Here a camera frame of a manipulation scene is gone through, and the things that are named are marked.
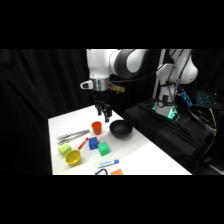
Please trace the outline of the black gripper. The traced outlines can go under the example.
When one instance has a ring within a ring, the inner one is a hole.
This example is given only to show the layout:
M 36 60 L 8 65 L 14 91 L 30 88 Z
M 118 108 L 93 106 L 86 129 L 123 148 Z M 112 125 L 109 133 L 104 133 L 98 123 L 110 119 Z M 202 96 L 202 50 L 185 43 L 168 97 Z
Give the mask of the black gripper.
M 102 115 L 102 105 L 104 105 L 104 116 L 105 116 L 105 122 L 108 123 L 110 117 L 112 116 L 112 107 L 110 104 L 110 92 L 108 90 L 106 91 L 94 91 L 94 101 L 95 101 L 95 107 L 97 109 L 98 116 Z

